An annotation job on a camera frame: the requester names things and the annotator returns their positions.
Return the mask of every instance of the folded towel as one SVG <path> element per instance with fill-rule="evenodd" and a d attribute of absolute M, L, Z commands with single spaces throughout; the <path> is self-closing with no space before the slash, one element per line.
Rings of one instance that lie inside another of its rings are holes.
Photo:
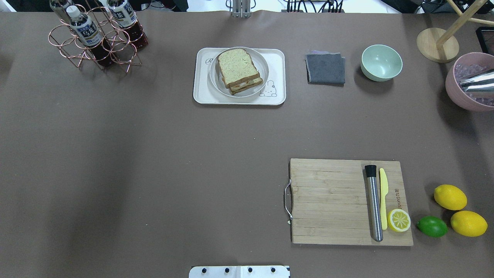
<path fill-rule="evenodd" d="M 345 57 L 341 53 L 312 51 L 306 55 L 305 62 L 310 84 L 345 83 Z"/>

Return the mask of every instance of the wooden cutting board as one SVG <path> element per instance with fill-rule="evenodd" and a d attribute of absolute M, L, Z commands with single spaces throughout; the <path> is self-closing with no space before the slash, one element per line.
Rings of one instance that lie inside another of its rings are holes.
<path fill-rule="evenodd" d="M 412 231 L 383 231 L 371 238 L 364 166 L 375 164 L 388 177 L 386 211 L 407 212 L 407 198 L 398 161 L 290 160 L 292 190 L 291 240 L 304 244 L 412 246 Z"/>

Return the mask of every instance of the yellow lemon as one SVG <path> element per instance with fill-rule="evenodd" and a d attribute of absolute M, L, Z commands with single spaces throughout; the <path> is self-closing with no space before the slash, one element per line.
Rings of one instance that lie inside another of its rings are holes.
<path fill-rule="evenodd" d="M 394 209 L 388 214 L 388 226 L 395 232 L 404 232 L 410 229 L 410 216 L 402 209 Z"/>
<path fill-rule="evenodd" d="M 451 228 L 464 236 L 480 236 L 486 232 L 487 222 L 478 213 L 463 210 L 451 216 Z"/>
<path fill-rule="evenodd" d="M 434 200 L 443 208 L 460 210 L 466 206 L 466 195 L 454 185 L 440 185 L 434 189 Z"/>

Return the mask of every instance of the white plate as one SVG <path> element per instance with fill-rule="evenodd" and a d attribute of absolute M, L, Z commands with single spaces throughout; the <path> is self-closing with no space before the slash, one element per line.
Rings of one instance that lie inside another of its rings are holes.
<path fill-rule="evenodd" d="M 222 75 L 218 67 L 218 56 L 225 51 L 238 49 L 238 48 L 244 49 L 251 56 L 252 62 L 254 63 L 254 66 L 259 71 L 260 77 L 262 78 L 262 83 L 252 88 L 249 88 L 245 91 L 242 91 L 240 93 L 236 93 L 235 95 L 232 95 L 230 93 L 230 90 L 225 87 L 225 83 L 221 79 Z M 241 46 L 232 47 L 225 51 L 222 51 L 220 54 L 218 54 L 218 56 L 214 58 L 214 60 L 212 61 L 209 67 L 209 79 L 211 80 L 213 86 L 218 90 L 218 92 L 227 95 L 229 97 L 248 97 L 254 94 L 258 94 L 262 89 L 264 89 L 264 87 L 266 86 L 267 77 L 269 76 L 269 67 L 268 67 L 268 63 L 266 62 L 266 59 L 264 59 L 264 57 L 259 52 L 251 48 L 241 47 Z"/>

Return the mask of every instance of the wooden pole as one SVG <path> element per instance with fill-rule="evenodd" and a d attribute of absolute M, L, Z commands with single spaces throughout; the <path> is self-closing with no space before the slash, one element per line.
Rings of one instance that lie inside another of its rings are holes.
<path fill-rule="evenodd" d="M 453 10 L 461 16 L 463 13 L 461 10 L 456 6 L 456 4 L 453 2 L 453 0 L 447 0 L 450 6 L 453 8 Z M 476 22 L 476 23 L 482 23 L 482 24 L 487 24 L 487 25 L 494 25 L 494 21 L 489 21 L 489 20 L 484 20 L 484 19 L 477 19 L 477 18 L 469 18 L 468 21 L 471 22 Z"/>
<path fill-rule="evenodd" d="M 472 15 L 474 15 L 485 3 L 487 0 L 476 0 L 472 5 L 449 27 L 446 32 L 437 40 L 436 47 L 440 49 L 443 44 L 451 38 L 451 36 L 460 29 L 465 22 L 468 21 Z"/>

